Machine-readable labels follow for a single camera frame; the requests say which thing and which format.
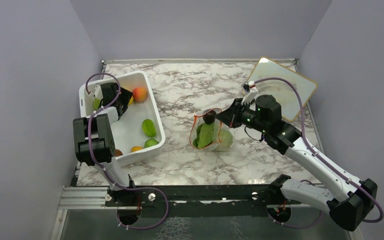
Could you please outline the yellow bell pepper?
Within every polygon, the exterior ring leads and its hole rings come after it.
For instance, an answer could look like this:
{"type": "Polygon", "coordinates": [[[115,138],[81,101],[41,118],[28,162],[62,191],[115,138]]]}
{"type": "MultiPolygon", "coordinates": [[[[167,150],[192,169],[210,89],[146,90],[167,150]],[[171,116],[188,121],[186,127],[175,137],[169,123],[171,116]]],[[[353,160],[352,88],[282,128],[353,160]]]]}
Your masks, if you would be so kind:
{"type": "Polygon", "coordinates": [[[132,96],[128,102],[128,105],[132,105],[135,102],[134,97],[132,96]]]}

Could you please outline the dark brown avocado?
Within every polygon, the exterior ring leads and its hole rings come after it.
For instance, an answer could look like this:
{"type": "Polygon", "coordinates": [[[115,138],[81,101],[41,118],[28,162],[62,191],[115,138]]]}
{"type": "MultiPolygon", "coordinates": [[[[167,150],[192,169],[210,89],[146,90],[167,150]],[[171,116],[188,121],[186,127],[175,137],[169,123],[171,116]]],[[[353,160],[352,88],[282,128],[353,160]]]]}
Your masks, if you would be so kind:
{"type": "Polygon", "coordinates": [[[207,111],[203,116],[202,116],[202,119],[204,121],[205,124],[207,125],[211,125],[215,122],[216,120],[216,111],[215,110],[209,110],[207,111]]]}

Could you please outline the green leafy vegetable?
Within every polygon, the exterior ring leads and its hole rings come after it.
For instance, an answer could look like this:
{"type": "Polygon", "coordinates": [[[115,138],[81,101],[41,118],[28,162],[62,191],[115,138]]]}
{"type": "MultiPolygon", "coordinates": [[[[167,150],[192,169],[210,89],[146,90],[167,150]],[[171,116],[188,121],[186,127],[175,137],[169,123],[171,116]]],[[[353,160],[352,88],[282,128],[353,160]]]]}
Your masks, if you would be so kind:
{"type": "Polygon", "coordinates": [[[195,148],[203,149],[213,142],[214,138],[214,123],[202,123],[196,129],[196,138],[193,140],[192,145],[195,148]]]}

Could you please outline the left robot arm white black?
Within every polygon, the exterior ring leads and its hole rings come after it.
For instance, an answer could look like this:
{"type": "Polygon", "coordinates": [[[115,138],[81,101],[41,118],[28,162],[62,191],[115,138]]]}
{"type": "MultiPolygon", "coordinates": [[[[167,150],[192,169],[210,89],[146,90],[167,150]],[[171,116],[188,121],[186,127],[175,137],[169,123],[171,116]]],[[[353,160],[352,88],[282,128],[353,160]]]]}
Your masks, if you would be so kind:
{"type": "Polygon", "coordinates": [[[74,152],[80,163],[99,170],[109,182],[109,189],[119,191],[118,199],[129,206],[137,200],[137,191],[131,176],[121,169],[116,160],[111,124],[119,121],[127,111],[133,93],[116,82],[101,84],[100,89],[100,107],[90,116],[72,121],[74,152]]]}

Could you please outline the clear zip bag orange zipper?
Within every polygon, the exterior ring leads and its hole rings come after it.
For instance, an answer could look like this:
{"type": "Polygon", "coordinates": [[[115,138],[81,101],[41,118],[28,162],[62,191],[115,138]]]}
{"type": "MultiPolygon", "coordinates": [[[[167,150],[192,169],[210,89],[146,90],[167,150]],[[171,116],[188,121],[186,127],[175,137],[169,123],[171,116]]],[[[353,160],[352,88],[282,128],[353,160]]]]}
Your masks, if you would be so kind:
{"type": "Polygon", "coordinates": [[[232,148],[234,136],[228,127],[216,119],[221,112],[221,108],[210,108],[193,114],[189,144],[194,149],[227,152],[232,148]]]}

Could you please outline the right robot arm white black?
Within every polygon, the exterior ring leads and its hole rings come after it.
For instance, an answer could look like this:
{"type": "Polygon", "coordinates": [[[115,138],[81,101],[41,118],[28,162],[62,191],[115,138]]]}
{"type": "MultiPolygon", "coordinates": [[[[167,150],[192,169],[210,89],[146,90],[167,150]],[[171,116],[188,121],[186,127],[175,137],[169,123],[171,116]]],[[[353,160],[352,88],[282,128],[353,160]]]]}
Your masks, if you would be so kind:
{"type": "Polygon", "coordinates": [[[282,174],[265,195],[272,203],[298,201],[328,213],[342,229],[353,232],[374,208],[378,186],[371,179],[360,180],[348,173],[304,136],[304,132],[282,119],[282,107],[271,95],[260,95],[255,109],[242,98],[215,118],[229,128],[246,126],[261,133],[261,140],[316,177],[324,188],[302,183],[282,174]]]}

